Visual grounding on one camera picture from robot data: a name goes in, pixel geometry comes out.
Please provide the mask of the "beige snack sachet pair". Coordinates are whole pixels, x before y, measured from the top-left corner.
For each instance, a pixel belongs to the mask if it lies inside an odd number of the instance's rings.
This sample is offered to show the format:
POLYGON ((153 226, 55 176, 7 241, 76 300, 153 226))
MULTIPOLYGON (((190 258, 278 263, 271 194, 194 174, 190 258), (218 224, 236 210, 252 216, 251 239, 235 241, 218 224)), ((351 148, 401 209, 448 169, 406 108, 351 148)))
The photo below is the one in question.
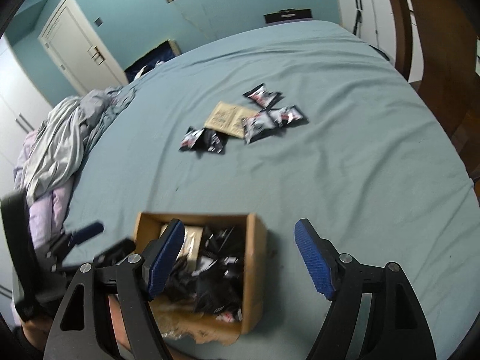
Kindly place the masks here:
POLYGON ((177 261, 185 264, 184 270, 193 273, 197 269, 203 229, 171 221, 160 228, 160 267, 173 267, 177 261))
POLYGON ((242 120, 254 116, 257 113, 258 111, 244 106, 218 102, 205 121, 204 127, 227 134, 231 137, 243 139, 244 130, 242 120))

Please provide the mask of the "black foil snack packet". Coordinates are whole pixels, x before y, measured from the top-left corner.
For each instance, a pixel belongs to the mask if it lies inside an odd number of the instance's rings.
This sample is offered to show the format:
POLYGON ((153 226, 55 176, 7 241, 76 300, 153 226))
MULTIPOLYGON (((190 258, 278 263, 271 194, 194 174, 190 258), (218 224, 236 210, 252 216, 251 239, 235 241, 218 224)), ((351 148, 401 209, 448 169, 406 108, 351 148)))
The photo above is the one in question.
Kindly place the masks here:
POLYGON ((163 289, 171 303, 189 305, 194 313, 214 314, 228 322, 242 319, 245 234, 238 226, 204 226, 197 269, 175 262, 163 289))

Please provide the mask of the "brown cardboard box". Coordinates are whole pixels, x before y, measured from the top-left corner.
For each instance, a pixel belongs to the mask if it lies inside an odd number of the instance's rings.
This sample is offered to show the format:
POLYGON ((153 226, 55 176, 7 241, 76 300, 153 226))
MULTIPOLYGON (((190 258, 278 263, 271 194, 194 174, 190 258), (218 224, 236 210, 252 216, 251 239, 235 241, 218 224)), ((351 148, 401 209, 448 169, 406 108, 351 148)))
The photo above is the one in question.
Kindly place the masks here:
POLYGON ((267 228, 257 214, 142 212, 137 252, 175 219, 185 228, 164 289, 151 301, 164 338, 231 345, 260 321, 264 308, 267 228))

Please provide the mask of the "crumpled grey blanket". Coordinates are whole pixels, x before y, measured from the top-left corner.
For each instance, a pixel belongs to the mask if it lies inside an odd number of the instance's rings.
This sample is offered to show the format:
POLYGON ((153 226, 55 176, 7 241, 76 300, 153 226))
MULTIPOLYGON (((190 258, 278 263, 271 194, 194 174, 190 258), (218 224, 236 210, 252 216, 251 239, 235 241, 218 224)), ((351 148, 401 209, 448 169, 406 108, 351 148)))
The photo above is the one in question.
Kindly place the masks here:
POLYGON ((71 179, 135 95, 130 86, 93 89, 83 97, 66 97, 48 113, 19 177, 29 205, 71 179))

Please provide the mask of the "near black white snack packet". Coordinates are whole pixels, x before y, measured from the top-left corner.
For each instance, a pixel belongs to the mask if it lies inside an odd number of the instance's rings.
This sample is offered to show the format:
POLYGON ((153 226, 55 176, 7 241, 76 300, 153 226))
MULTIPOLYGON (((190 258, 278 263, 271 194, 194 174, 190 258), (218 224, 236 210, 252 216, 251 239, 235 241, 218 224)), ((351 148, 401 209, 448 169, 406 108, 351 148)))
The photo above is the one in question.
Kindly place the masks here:
POLYGON ((183 136, 180 144, 180 151, 191 151, 197 150, 199 145, 203 142, 202 136, 204 129, 196 129, 194 127, 189 127, 186 134, 183 136))

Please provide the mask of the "black white snack packet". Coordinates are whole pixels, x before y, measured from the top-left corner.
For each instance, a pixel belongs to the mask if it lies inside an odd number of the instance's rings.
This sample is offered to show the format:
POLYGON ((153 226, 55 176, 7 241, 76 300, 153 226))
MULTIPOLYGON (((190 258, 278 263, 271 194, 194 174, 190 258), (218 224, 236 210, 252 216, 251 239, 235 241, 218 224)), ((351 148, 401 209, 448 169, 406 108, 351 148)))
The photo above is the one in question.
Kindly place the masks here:
POLYGON ((308 122, 307 116, 296 105, 270 109, 268 113, 279 128, 306 124, 308 122))
POLYGON ((203 142, 202 136, 204 129, 196 129, 194 127, 189 127, 186 134, 183 136, 180 144, 180 151, 191 151, 197 150, 199 145, 203 142))
POLYGON ((262 109, 268 110, 281 100, 282 92, 271 92, 267 89, 265 83, 261 83, 245 92, 242 96, 250 99, 262 109))
POLYGON ((243 128, 243 140, 247 145, 270 136, 279 129, 278 124, 267 111, 260 111, 252 116, 242 118, 241 126, 243 128))

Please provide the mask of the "black packet under white one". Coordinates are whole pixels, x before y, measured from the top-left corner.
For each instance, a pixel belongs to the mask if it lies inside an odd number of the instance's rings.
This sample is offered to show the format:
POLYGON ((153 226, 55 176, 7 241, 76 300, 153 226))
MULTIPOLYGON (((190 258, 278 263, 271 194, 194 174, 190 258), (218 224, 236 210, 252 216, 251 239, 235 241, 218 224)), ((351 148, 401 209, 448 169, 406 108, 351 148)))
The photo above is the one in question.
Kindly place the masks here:
POLYGON ((229 137, 224 133, 204 128, 199 138, 199 150, 216 155, 223 155, 228 139, 229 137))

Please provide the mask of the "white wardrobe left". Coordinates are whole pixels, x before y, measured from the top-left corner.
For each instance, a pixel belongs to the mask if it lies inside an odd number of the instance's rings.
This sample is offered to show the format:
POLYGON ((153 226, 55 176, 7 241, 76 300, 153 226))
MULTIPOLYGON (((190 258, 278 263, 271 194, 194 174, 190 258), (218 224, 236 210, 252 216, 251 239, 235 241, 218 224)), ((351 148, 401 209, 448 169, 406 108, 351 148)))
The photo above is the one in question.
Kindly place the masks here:
POLYGON ((47 117, 51 105, 1 37, 1 195, 14 189, 14 168, 24 139, 47 117))

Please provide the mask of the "white wardrobe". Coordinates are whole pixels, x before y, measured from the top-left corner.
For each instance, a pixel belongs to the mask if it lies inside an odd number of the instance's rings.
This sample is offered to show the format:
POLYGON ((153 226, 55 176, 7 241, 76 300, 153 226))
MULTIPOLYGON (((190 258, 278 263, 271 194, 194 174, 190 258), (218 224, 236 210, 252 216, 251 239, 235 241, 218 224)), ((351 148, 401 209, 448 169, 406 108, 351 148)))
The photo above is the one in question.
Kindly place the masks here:
POLYGON ((337 4, 342 26, 395 63, 396 32, 390 0, 337 0, 337 4))
POLYGON ((1 37, 1 195, 14 189, 14 168, 24 139, 47 117, 51 105, 1 37))

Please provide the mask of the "teal bed sheet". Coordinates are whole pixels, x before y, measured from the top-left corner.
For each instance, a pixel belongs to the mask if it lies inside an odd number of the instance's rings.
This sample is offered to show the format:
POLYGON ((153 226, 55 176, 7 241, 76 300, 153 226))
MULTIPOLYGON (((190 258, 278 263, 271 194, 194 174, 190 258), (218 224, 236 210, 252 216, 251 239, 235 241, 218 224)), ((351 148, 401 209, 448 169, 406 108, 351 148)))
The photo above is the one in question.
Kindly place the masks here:
POLYGON ((70 264, 131 236, 142 212, 255 213, 268 229, 262 319, 230 346, 176 347, 204 359, 304 359, 329 309, 295 245, 306 218, 361 263, 399 263, 438 358, 452 354, 479 312, 479 203, 437 120, 375 50, 330 22, 278 24, 186 52, 135 88, 72 194, 66 229, 105 229, 70 264), (258 84, 307 123, 231 139, 223 154, 180 151, 218 102, 247 106, 258 84))

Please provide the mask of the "right black white snack packet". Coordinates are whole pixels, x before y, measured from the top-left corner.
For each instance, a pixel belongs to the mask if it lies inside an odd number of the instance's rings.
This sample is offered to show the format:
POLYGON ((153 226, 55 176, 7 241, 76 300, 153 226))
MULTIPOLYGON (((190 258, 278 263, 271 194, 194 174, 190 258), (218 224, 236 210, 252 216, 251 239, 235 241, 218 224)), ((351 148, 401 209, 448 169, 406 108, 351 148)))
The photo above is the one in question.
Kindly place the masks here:
POLYGON ((270 109, 268 113, 279 128, 306 124, 308 122, 307 116, 296 105, 270 109))

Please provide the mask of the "middle black white snack packet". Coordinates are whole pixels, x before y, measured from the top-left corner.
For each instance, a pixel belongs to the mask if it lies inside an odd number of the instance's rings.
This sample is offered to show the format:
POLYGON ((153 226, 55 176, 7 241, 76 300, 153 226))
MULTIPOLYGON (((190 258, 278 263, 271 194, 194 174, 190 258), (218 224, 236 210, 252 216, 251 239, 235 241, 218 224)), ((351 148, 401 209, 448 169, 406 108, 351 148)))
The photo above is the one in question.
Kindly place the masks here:
POLYGON ((252 116, 242 118, 241 126, 243 128, 243 140, 247 145, 270 136, 279 129, 278 124, 267 111, 260 111, 252 116))

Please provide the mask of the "far black white snack packet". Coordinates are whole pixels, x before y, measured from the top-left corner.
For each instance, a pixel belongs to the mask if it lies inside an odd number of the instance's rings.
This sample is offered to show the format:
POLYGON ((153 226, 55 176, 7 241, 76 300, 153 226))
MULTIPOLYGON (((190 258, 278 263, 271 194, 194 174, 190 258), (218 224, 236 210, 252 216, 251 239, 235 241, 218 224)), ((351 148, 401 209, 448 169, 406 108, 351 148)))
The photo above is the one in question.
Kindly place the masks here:
POLYGON ((268 110, 281 100, 282 92, 271 92, 267 89, 265 83, 261 83, 245 92, 242 96, 250 99, 262 109, 268 110))

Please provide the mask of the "black bag behind bed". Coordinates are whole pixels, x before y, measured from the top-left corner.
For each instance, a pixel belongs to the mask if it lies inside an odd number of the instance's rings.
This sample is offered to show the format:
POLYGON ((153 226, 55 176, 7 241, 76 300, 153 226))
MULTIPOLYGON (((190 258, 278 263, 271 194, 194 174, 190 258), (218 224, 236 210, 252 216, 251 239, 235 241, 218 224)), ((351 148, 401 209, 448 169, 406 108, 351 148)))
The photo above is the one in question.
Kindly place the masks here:
POLYGON ((264 15, 264 21, 267 25, 311 19, 312 11, 310 9, 286 9, 264 15))

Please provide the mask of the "brown wooden furniture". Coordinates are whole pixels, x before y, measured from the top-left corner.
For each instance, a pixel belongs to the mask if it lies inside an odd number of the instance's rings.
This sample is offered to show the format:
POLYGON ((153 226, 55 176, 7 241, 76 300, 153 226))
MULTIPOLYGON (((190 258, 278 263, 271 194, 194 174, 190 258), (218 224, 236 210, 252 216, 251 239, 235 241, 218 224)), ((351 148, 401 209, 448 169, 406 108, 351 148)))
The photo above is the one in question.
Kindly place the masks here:
POLYGON ((479 39, 477 0, 390 0, 395 68, 408 77, 416 25, 423 55, 418 95, 452 140, 468 175, 479 178, 479 39))

